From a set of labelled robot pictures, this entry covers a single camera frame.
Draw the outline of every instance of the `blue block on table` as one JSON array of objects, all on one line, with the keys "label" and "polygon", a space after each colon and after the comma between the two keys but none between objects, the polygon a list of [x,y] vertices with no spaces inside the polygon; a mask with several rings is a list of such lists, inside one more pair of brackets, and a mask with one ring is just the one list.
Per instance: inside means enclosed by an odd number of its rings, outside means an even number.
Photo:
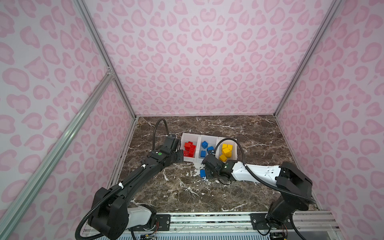
[{"label": "blue block on table", "polygon": [[212,146],[210,146],[209,148],[207,148],[208,153],[209,153],[211,150],[215,150],[215,148],[212,147]]},{"label": "blue block on table", "polygon": [[201,146],[202,148],[206,149],[208,147],[208,143],[204,141],[201,143]]},{"label": "blue block on table", "polygon": [[204,169],[200,170],[200,177],[205,177],[205,170]]}]

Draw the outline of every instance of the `robotic arm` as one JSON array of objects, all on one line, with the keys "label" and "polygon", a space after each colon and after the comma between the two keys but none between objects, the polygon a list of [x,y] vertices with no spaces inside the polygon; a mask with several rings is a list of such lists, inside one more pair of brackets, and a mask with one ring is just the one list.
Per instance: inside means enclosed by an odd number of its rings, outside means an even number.
[{"label": "robotic arm", "polygon": [[[76,240],[92,240],[102,236],[116,240],[124,230],[138,225],[151,229],[155,225],[155,209],[146,205],[135,208],[127,206],[149,179],[165,167],[183,162],[183,150],[178,150],[179,145],[179,139],[167,136],[164,144],[150,151],[145,160],[141,161],[142,166],[132,171],[123,181],[110,189],[100,188],[95,193],[91,210],[76,229]],[[265,216],[270,228],[283,225],[296,210],[308,210],[309,202],[303,198],[311,200],[312,181],[289,162],[284,162],[281,166],[244,165],[234,160],[224,163],[210,153],[202,163],[205,165],[207,179],[260,182],[281,192],[281,196],[271,204]],[[90,237],[80,235],[87,220],[100,234]]]}]

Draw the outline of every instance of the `pink leopard print wall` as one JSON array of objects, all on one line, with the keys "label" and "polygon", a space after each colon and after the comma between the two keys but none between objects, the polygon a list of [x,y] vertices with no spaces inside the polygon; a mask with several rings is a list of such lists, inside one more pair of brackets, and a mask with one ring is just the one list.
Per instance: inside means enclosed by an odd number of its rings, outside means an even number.
[{"label": "pink leopard print wall", "polygon": [[331,0],[86,0],[138,115],[271,114]]},{"label": "pink leopard print wall", "polygon": [[384,235],[383,13],[346,1],[278,117],[347,240]]},{"label": "pink leopard print wall", "polygon": [[71,0],[0,3],[0,218],[106,69]]},{"label": "pink leopard print wall", "polygon": [[132,119],[111,83],[9,240],[74,239],[106,187]]}]

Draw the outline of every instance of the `white plastic tray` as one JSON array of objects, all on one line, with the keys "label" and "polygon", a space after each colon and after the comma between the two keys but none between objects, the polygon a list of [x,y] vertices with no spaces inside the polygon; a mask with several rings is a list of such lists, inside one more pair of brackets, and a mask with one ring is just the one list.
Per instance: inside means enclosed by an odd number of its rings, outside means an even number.
[{"label": "white plastic tray", "polygon": [[[185,150],[184,144],[186,142],[189,142],[189,141],[193,142],[193,144],[196,145],[196,151],[195,151],[194,157],[184,157],[184,161],[201,163],[204,158],[200,157],[200,151],[204,150],[207,152],[207,149],[206,148],[204,149],[201,146],[201,143],[206,141],[208,143],[208,147],[210,147],[210,146],[216,147],[216,145],[220,142],[220,140],[222,140],[224,138],[225,137],[208,136],[208,135],[200,135],[200,134],[192,134],[192,133],[183,133],[183,135],[181,136],[181,148],[180,149]],[[225,140],[224,142],[222,142],[220,144],[220,146],[217,149],[216,158],[218,159],[219,156],[221,155],[222,144],[233,145],[232,157],[229,157],[228,159],[237,160],[237,144],[232,140]]]}]

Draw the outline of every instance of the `yellow block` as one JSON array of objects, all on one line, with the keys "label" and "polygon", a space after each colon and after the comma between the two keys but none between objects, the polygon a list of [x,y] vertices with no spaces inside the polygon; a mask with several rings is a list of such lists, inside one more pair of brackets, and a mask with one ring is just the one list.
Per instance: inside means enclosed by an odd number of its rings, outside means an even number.
[{"label": "yellow block", "polygon": [[221,161],[223,161],[223,162],[226,162],[226,161],[227,161],[227,157],[225,157],[224,155],[221,155],[221,156],[219,157],[219,159],[220,159]]},{"label": "yellow block", "polygon": [[224,154],[224,155],[227,155],[227,153],[231,152],[231,150],[229,150],[228,148],[224,148],[221,150],[221,152]]},{"label": "yellow block", "polygon": [[226,154],[224,154],[226,157],[232,157],[232,152],[228,152]]}]

